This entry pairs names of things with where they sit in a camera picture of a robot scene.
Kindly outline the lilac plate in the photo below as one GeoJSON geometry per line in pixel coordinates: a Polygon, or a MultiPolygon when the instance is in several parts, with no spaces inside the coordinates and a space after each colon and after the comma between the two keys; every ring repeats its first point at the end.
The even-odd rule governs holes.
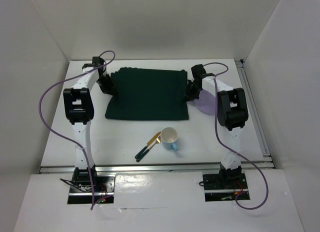
{"type": "Polygon", "coordinates": [[[195,106],[203,113],[215,115],[216,98],[210,92],[201,90],[198,98],[194,100],[195,106]]]}

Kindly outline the dark green cloth placemat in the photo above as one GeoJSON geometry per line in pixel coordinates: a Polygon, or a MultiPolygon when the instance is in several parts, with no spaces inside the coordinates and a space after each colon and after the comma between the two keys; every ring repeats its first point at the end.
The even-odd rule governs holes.
{"type": "Polygon", "coordinates": [[[122,67],[110,74],[116,95],[105,118],[121,121],[184,121],[189,119],[185,92],[188,72],[122,67]]]}

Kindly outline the light blue mug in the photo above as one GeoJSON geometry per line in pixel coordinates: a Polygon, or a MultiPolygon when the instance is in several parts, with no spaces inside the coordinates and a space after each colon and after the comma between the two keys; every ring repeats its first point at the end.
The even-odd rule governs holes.
{"type": "Polygon", "coordinates": [[[160,137],[161,137],[161,143],[166,149],[172,150],[174,152],[178,151],[178,145],[177,145],[178,132],[174,128],[172,127],[164,128],[160,133],[160,137]]]}

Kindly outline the gold knife green handle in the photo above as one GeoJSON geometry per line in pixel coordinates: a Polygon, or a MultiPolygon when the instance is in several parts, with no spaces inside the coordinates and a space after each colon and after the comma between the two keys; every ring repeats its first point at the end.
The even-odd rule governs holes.
{"type": "Polygon", "coordinates": [[[146,144],[146,146],[140,151],[138,152],[136,155],[135,155],[135,159],[138,159],[142,154],[143,152],[152,144],[152,142],[154,142],[159,136],[160,136],[161,132],[159,131],[158,133],[156,133],[146,144]]]}

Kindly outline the gold fork green handle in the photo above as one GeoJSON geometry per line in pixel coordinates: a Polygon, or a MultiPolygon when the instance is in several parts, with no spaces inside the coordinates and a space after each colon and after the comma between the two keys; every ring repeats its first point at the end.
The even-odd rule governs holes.
{"type": "Polygon", "coordinates": [[[161,136],[159,136],[151,146],[147,147],[147,149],[146,149],[141,155],[139,155],[139,156],[136,158],[136,162],[137,162],[137,163],[140,162],[140,161],[147,155],[147,153],[148,153],[155,145],[160,144],[161,141],[162,141],[161,136]]]}

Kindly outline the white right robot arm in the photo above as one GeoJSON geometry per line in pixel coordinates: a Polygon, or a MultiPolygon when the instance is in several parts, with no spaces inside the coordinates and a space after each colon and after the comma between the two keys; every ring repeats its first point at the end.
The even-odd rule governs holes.
{"type": "Polygon", "coordinates": [[[225,67],[223,72],[207,73],[203,64],[191,68],[193,80],[187,83],[185,93],[186,101],[193,101],[195,106],[203,113],[214,116],[214,130],[222,129],[227,137],[223,142],[218,142],[227,149],[220,162],[217,182],[223,188],[229,189],[237,184],[241,178],[241,156],[239,137],[246,122],[249,112],[245,91],[243,88],[234,88],[217,79],[229,70],[223,63],[217,65],[225,67]]]}

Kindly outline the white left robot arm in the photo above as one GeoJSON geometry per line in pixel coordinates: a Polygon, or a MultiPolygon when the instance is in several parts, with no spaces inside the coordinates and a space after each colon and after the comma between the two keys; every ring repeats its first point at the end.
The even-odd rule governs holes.
{"type": "Polygon", "coordinates": [[[104,94],[116,95],[117,90],[110,75],[106,72],[106,61],[94,56],[91,63],[82,66],[83,76],[71,88],[63,90],[63,102],[66,118],[74,132],[76,151],[75,170],[72,179],[88,192],[97,189],[96,166],[91,152],[90,127],[94,118],[94,105],[91,89],[98,84],[104,94]]]}

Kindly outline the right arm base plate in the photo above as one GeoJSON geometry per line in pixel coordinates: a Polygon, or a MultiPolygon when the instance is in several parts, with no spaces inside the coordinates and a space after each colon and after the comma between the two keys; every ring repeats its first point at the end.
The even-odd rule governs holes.
{"type": "Polygon", "coordinates": [[[206,202],[250,200],[247,178],[244,173],[239,178],[222,182],[218,174],[203,174],[202,181],[198,183],[204,189],[206,202]]]}

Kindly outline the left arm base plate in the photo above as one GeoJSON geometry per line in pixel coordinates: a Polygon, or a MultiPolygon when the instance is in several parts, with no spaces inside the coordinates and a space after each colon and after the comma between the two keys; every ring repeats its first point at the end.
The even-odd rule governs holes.
{"type": "MultiPolygon", "coordinates": [[[[92,203],[92,186],[90,182],[76,183],[64,180],[69,185],[68,205],[84,205],[92,203]]],[[[94,202],[96,204],[113,204],[115,191],[115,175],[98,176],[95,178],[94,202]]]]}

